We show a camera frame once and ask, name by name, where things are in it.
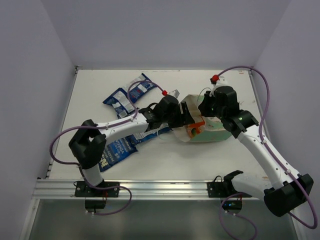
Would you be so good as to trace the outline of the orange white snack bag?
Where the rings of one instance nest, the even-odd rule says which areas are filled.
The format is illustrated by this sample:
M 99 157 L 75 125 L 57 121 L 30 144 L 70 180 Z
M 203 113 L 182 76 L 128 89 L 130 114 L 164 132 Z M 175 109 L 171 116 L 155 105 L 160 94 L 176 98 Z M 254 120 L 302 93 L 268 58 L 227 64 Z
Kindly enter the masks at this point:
M 192 124 L 187 125 L 186 131 L 187 131 L 189 137 L 192 139 L 196 135 L 199 135 L 203 132 L 204 126 L 205 126 L 204 121 L 192 123 Z

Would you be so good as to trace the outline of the green paper bag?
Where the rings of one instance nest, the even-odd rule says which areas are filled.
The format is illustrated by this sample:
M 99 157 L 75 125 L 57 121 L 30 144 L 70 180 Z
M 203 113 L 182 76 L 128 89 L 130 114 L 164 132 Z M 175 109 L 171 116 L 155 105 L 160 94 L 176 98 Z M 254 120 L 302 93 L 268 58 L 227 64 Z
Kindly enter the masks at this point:
M 206 143 L 206 142 L 222 142 L 232 136 L 230 132 L 225 130 L 221 121 L 217 117 L 203 117 L 198 106 L 204 99 L 204 90 L 199 94 L 188 94 L 182 101 L 187 103 L 188 110 L 195 123 L 205 122 L 203 132 L 190 138 L 187 133 L 187 125 L 183 127 L 173 128 L 171 132 L 180 141 L 184 143 Z

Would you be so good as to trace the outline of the blue white snack bag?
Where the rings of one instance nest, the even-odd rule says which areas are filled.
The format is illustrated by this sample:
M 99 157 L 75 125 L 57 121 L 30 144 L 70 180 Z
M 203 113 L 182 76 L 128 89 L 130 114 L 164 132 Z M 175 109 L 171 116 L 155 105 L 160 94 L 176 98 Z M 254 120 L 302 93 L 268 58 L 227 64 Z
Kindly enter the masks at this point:
M 146 93 L 156 88 L 156 86 L 152 84 L 151 79 L 142 72 L 134 80 L 128 82 L 126 85 L 120 88 L 126 97 L 128 97 L 127 96 L 128 89 L 133 83 L 135 84 L 129 90 L 129 96 L 133 103 L 136 103 Z

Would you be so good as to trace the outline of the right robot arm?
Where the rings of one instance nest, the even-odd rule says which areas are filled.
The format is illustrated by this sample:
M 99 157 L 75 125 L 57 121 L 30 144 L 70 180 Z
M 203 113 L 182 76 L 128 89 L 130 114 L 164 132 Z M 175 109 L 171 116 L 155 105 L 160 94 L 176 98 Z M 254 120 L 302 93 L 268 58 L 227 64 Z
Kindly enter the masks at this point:
M 269 183 L 264 184 L 254 176 L 239 173 L 223 183 L 222 189 L 227 196 L 243 192 L 263 200 L 277 217 L 310 202 L 312 177 L 300 174 L 282 157 L 253 114 L 240 109 L 237 93 L 231 86 L 206 91 L 198 109 L 203 117 L 217 117 L 223 127 L 250 151 L 268 177 Z

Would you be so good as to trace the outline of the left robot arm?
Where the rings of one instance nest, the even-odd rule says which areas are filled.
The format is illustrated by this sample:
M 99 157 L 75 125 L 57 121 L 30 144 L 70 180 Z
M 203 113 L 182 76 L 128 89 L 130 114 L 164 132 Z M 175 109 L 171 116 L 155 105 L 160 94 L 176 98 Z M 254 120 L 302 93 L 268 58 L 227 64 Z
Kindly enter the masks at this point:
M 96 197 L 104 190 L 99 161 L 106 145 L 130 135 L 158 129 L 162 124 L 175 129 L 194 123 L 187 103 L 167 95 L 158 103 L 151 103 L 118 120 L 105 123 L 86 120 L 79 126 L 68 146 L 80 165 L 81 174 L 87 182 L 87 192 Z

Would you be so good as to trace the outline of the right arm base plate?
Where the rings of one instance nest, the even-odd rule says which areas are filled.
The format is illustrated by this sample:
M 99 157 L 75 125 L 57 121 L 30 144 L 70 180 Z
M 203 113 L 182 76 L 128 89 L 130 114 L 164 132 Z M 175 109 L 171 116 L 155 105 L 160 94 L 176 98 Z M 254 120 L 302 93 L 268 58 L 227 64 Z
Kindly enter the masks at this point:
M 230 182 L 211 181 L 206 183 L 209 198 L 226 198 L 238 194 Z

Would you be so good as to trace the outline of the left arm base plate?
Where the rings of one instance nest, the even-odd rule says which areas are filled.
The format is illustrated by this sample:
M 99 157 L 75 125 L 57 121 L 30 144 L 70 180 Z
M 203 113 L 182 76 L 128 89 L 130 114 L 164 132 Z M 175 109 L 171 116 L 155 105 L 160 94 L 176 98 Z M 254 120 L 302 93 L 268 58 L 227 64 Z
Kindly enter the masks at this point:
M 120 183 L 116 181 L 104 181 L 97 186 L 98 188 L 109 188 L 107 190 L 92 188 L 85 181 L 76 181 L 74 185 L 74 196 L 80 198 L 117 198 L 120 190 Z

